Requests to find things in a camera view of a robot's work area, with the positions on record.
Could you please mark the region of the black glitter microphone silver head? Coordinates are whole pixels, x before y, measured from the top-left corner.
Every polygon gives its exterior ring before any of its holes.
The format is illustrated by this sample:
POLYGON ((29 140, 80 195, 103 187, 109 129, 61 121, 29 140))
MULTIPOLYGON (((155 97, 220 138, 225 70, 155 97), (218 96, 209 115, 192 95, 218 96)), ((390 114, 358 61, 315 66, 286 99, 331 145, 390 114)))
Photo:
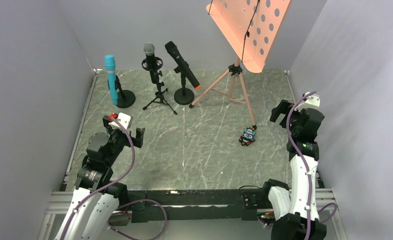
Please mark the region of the black glitter microphone silver head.
POLYGON ((157 84, 159 82, 159 67, 157 57, 155 56, 155 46, 152 43, 147 42, 143 46, 143 51, 146 56, 146 68, 150 72, 151 81, 153 84, 157 84))

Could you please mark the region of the black microphone orange end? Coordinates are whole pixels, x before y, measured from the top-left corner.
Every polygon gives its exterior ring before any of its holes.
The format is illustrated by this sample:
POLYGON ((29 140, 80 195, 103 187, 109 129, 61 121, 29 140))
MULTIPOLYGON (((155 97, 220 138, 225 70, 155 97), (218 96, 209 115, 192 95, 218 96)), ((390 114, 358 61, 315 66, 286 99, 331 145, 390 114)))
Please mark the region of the black microphone orange end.
POLYGON ((180 67, 183 70, 185 76, 187 77, 187 79, 189 80, 191 85, 195 89, 199 89, 200 86, 201 86, 199 81, 197 80, 197 78, 195 77, 194 73, 190 69, 189 64, 185 61, 185 59, 180 54, 180 52, 178 50, 178 47, 175 45, 175 43, 172 42, 172 41, 167 42, 165 44, 165 49, 166 49, 167 53, 177 63, 178 67, 180 67))

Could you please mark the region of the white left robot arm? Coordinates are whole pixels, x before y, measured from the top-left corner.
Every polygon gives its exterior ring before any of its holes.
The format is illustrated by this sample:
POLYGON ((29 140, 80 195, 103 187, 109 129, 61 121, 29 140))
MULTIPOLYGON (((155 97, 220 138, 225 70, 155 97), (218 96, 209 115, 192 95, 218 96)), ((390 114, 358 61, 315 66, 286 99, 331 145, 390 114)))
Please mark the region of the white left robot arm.
POLYGON ((105 131, 90 136, 56 240, 96 240, 115 209, 129 201, 127 186, 111 177, 124 147, 143 146, 144 128, 136 128, 135 136, 125 133, 132 121, 132 116, 122 112, 105 115, 105 131))

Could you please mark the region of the blue toy microphone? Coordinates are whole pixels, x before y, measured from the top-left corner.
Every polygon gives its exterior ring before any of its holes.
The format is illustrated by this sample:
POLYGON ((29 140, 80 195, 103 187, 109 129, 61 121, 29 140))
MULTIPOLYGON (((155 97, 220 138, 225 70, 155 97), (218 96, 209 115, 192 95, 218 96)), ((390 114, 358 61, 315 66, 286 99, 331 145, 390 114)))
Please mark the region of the blue toy microphone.
POLYGON ((107 72, 107 82, 112 103, 116 106, 118 104, 118 93, 116 89, 116 61, 111 54, 104 57, 105 70, 107 72))

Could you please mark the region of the black round-base mic stand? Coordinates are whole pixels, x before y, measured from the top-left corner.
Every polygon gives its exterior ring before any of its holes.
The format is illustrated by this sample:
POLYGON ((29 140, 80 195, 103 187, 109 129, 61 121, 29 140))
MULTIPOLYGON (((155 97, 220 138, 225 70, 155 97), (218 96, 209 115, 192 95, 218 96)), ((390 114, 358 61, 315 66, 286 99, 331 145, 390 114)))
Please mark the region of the black round-base mic stand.
POLYGON ((131 107, 135 101, 136 101, 136 96, 135 94, 126 89, 122 89, 122 85, 120 83, 119 77, 116 75, 116 80, 115 80, 115 89, 117 90, 117 107, 121 109, 126 109, 131 107))

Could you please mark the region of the black tripod shock-mount stand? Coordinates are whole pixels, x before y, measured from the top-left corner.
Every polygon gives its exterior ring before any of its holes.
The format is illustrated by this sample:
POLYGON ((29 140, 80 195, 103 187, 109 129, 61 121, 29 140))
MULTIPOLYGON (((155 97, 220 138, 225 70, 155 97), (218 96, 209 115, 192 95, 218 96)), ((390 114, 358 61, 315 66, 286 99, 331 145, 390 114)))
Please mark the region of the black tripod shock-mount stand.
MULTIPOLYGON (((175 115, 177 115, 178 113, 172 108, 172 106, 171 106, 171 105, 167 102, 167 100, 165 99, 165 93, 168 91, 168 88, 166 88, 165 90, 162 90, 162 87, 164 87, 165 84, 164 84, 163 81, 160 81, 160 77, 163 76, 163 74, 162 74, 162 72, 161 72, 161 70, 160 70, 160 69, 162 68, 162 66, 163 66, 163 61, 162 61, 162 59, 159 58, 159 57, 156 57, 156 58, 157 58, 157 64, 158 64, 158 67, 159 67, 159 69, 158 69, 159 81, 158 81, 157 84, 155 84, 155 85, 156 85, 157 91, 155 92, 155 98, 154 98, 151 102, 149 102, 146 106, 144 106, 142 109, 143 109, 143 110, 146 110, 151 104, 157 103, 157 104, 161 104, 161 105, 166 105, 166 106, 168 106, 168 107, 172 110, 172 112, 173 112, 175 115)), ((147 66, 146 66, 146 59, 144 59, 144 60, 141 62, 141 66, 142 66, 142 68, 143 68, 144 70, 148 71, 147 66)))

